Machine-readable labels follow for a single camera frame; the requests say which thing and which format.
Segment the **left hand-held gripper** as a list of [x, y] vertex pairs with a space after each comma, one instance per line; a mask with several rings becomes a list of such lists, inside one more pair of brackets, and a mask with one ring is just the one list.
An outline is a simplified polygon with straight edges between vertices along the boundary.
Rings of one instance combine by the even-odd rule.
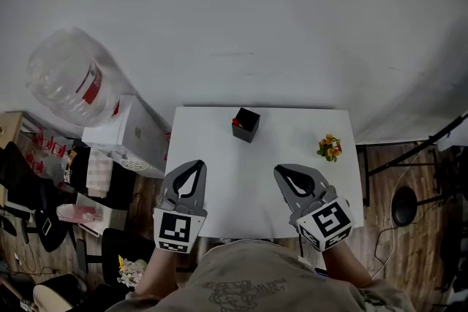
[[[194, 175], [188, 194], [179, 190]], [[207, 167], [198, 159], [183, 163], [166, 174], [154, 208], [154, 242], [158, 249], [189, 254], [208, 216], [204, 209]]]

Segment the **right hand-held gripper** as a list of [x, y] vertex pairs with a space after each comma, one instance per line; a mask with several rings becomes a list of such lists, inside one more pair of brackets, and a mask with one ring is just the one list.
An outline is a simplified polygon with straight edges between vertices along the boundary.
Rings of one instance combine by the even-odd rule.
[[316, 169], [300, 164], [278, 164], [273, 170], [290, 224], [318, 251], [327, 251], [350, 236], [355, 225], [347, 200]]

